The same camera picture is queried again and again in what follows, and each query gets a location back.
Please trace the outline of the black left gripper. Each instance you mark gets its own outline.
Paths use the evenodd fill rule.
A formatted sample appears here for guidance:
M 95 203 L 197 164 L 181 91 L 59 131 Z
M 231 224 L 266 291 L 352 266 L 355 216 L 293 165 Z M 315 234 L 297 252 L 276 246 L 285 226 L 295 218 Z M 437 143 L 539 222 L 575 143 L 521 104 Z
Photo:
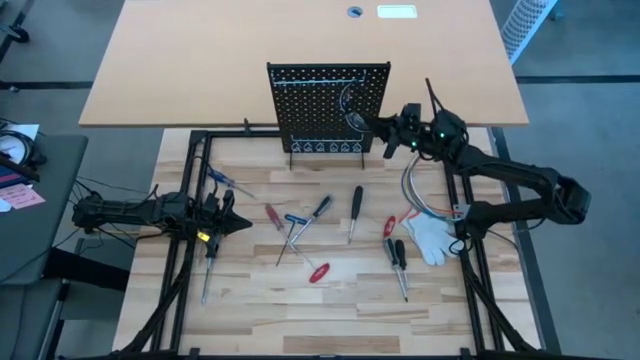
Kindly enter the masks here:
M 219 217 L 220 212 L 220 200 L 209 199 L 202 201 L 196 201 L 193 210 L 193 230 L 194 235 L 198 236 L 199 233 L 205 233 L 207 235 L 221 234 L 222 225 Z M 241 223 L 231 224 L 227 226 L 223 234 L 231 235 L 235 232 L 242 231 L 252 227 L 251 221 L 236 214 L 233 211 L 227 212 L 224 215 L 225 222 Z

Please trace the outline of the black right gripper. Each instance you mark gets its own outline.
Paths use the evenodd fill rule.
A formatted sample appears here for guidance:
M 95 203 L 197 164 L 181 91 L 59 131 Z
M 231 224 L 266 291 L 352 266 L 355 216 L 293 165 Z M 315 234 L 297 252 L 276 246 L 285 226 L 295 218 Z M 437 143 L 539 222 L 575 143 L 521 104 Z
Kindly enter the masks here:
M 419 126 L 409 126 L 402 117 L 395 116 L 364 117 L 363 121 L 386 144 L 384 158 L 392 158 L 399 146 L 406 146 L 418 153 L 425 150 L 426 133 L 421 123 Z

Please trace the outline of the clear safety glasses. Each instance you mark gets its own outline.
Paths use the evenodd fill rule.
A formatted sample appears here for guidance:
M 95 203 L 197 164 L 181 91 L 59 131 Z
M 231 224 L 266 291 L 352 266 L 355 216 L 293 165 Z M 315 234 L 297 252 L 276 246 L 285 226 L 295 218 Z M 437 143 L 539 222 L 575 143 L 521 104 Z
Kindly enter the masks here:
M 350 105 L 353 83 L 347 84 L 340 92 L 338 104 L 345 121 L 354 131 L 368 133 L 369 127 L 364 118 Z

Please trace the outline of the red clear-handle screwdriver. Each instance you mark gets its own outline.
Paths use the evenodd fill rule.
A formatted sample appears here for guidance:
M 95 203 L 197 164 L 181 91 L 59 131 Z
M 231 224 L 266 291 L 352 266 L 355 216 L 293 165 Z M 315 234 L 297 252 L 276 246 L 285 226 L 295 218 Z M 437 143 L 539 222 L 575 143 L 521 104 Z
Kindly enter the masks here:
M 284 225 L 282 223 L 282 221 L 280 220 L 280 217 L 278 215 L 278 213 L 275 211 L 275 209 L 272 207 L 271 204 L 266 204 L 265 205 L 265 211 L 266 214 L 268 216 L 268 218 L 270 219 L 270 221 L 273 223 L 273 225 L 276 227 L 276 230 L 283 236 L 283 238 L 285 239 L 285 244 L 296 254 L 296 255 L 300 255 L 300 251 L 291 243 L 289 237 L 287 236 L 286 232 L 284 231 Z

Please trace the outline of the blue clear-handle screwdriver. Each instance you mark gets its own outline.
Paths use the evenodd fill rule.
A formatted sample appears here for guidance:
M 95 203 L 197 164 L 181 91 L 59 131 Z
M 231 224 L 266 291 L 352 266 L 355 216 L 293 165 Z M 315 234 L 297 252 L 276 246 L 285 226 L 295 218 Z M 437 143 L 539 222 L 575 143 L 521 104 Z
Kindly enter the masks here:
M 233 189 L 233 190 L 238 190 L 241 193 L 249 196 L 250 198 L 256 200 L 256 196 L 253 195 L 252 193 L 250 193 L 249 191 L 247 191 L 246 189 L 242 188 L 241 186 L 239 186 L 235 180 L 229 178 L 228 176 L 226 176 L 225 174 L 223 174 L 222 172 L 215 170 L 213 168 L 209 168 L 208 169 L 208 175 L 216 180 L 219 183 L 224 184 L 225 186 L 227 186 L 229 189 Z

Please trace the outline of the smooth black-handle screwdriver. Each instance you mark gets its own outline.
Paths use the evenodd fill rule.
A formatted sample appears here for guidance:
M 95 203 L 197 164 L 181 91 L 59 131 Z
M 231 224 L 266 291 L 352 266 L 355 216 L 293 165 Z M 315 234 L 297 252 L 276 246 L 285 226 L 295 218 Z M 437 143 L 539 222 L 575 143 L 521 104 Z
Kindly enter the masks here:
M 360 213 L 364 189 L 358 185 L 354 190 L 351 207 L 350 228 L 348 233 L 348 243 L 351 243 L 355 230 L 355 224 Z

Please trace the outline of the black perforated pegboard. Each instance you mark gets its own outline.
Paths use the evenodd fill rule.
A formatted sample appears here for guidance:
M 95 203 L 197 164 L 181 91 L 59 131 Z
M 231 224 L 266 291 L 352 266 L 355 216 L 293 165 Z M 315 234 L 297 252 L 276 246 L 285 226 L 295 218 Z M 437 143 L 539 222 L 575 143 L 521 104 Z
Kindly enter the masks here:
M 382 63 L 328 63 L 282 64 L 268 63 L 267 75 L 275 72 L 287 80 L 344 79 L 355 77 L 366 70 L 363 83 L 353 83 L 350 105 L 363 118 L 378 117 L 384 100 L 391 72 L 389 61 Z M 273 85 L 269 80 L 276 119 L 281 135 L 283 151 L 291 153 L 293 138 L 357 139 L 362 141 L 364 156 L 371 150 L 374 135 L 360 133 L 349 127 L 338 104 L 341 90 L 347 84 L 334 85 Z

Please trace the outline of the grey and black nut driver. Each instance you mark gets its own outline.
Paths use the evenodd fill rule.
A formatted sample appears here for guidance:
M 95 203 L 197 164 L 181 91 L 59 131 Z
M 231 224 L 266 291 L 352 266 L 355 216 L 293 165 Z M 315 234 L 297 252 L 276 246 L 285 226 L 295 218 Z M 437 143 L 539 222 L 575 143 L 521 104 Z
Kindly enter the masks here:
M 393 240 L 391 238 L 387 238 L 384 241 L 384 248 L 385 248 L 385 251 L 386 251 L 386 253 L 387 253 L 388 257 L 389 257 L 389 260 L 391 262 L 391 268 L 395 272 L 396 277 L 398 279 L 398 283 L 399 283 L 401 294 L 402 294 L 404 300 L 408 301 L 408 295 L 407 295 L 407 292 L 406 292 L 406 289 L 405 289 L 405 285 L 404 285 L 404 282 L 403 282 L 403 279 L 402 279 L 402 275 L 401 275 L 401 272 L 400 272 L 399 258 L 397 256 L 396 251 L 395 251 L 394 242 L 393 242 Z
M 331 203 L 332 197 L 330 195 L 327 195 L 312 213 L 306 224 L 293 236 L 290 242 L 294 244 L 298 240 L 298 238 L 329 208 Z

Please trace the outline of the white desk plate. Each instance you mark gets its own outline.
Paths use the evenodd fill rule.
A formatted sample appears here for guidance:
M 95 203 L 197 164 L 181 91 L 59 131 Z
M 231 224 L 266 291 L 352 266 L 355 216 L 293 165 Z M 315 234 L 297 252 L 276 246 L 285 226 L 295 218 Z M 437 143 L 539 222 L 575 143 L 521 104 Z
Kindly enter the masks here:
M 382 19 L 415 19 L 418 17 L 417 8 L 412 4 L 378 5 L 377 16 Z

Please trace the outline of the black flat bar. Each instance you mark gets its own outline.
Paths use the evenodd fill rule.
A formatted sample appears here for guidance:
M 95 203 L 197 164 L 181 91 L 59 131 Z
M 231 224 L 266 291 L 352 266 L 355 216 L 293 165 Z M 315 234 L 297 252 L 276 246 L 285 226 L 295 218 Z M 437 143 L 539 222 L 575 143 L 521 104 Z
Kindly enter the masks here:
M 130 272 L 84 258 L 78 254 L 52 248 L 44 266 L 43 278 L 59 278 L 125 292 Z

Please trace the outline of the tan wooden desk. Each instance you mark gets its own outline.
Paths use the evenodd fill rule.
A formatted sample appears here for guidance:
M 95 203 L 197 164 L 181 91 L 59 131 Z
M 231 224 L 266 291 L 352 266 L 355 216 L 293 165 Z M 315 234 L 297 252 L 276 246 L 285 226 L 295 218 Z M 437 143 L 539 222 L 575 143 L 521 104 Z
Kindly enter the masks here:
M 384 113 L 434 91 L 471 126 L 528 123 L 489 0 L 126 0 L 80 124 L 272 125 L 268 63 L 387 61 Z

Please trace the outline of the white perforated panel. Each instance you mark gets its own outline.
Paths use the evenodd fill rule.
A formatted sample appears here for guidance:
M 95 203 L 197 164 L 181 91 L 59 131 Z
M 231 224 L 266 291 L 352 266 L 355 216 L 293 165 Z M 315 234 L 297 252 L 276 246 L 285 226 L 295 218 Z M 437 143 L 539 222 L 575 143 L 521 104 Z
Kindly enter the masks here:
M 509 64 L 513 66 L 559 0 L 517 0 L 500 29 Z

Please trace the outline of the grey side table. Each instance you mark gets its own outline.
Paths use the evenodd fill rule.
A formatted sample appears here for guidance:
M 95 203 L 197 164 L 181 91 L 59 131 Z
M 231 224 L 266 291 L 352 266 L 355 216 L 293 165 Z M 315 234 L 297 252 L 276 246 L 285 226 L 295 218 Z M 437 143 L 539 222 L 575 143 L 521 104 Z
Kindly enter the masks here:
M 41 278 L 87 144 L 82 135 L 36 140 L 46 162 L 37 167 L 40 180 L 33 189 L 44 201 L 0 214 L 0 285 L 25 285 Z

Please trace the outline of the white paper sheet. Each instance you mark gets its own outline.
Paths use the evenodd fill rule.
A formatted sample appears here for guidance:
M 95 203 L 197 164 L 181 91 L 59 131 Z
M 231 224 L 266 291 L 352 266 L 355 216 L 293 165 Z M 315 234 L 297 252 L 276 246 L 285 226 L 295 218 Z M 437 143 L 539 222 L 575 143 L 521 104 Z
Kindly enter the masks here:
M 9 137 L 25 142 L 34 142 L 39 132 L 37 124 L 0 123 L 0 138 Z

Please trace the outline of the black chair caster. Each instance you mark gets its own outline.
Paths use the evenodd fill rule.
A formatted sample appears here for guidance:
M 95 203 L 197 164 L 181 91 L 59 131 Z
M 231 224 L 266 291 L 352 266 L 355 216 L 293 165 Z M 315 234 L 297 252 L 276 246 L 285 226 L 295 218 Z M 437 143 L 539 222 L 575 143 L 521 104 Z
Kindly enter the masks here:
M 28 43 L 29 33 L 19 25 L 8 25 L 0 23 L 0 32 L 5 33 L 12 41 L 17 43 Z

